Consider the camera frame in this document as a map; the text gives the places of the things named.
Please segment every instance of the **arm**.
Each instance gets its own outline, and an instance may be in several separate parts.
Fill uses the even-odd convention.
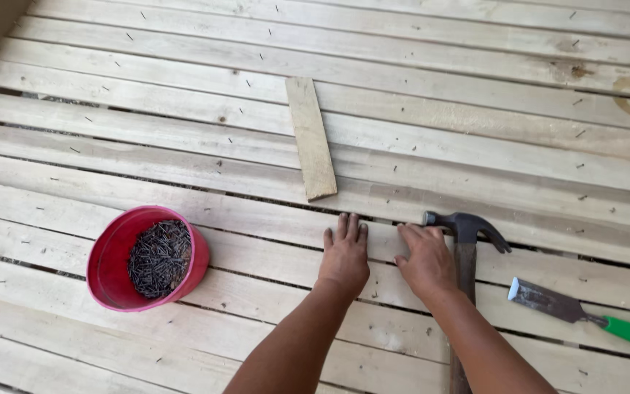
[[[315,393],[346,310],[369,276],[368,228],[359,227],[357,215],[341,214],[335,237],[328,228],[324,238],[325,254],[313,290],[254,349],[224,394]]]
[[[456,267],[439,228],[399,225],[412,254],[396,256],[400,273],[442,327],[474,394],[556,391],[480,315],[456,287]]]

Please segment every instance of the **chisel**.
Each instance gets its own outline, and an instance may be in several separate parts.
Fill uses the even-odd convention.
[[[569,323],[591,321],[607,332],[630,341],[630,322],[612,316],[595,316],[582,310],[580,301],[514,278],[507,300],[547,313]]]

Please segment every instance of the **person's left hand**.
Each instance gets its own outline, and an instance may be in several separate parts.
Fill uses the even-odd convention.
[[[368,281],[368,226],[359,226],[357,214],[342,213],[334,237],[327,228],[324,238],[325,255],[314,288],[333,284],[353,301]]]

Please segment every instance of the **chisel blade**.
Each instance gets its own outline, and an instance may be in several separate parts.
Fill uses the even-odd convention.
[[[507,300],[547,313],[566,322],[574,323],[579,320],[587,320],[587,313],[582,310],[578,300],[519,278],[514,278],[512,281]]]

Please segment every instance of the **pile of nails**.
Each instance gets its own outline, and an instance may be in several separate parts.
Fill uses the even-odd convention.
[[[168,296],[186,275],[191,235],[181,220],[161,221],[137,236],[130,250],[128,275],[148,299]]]

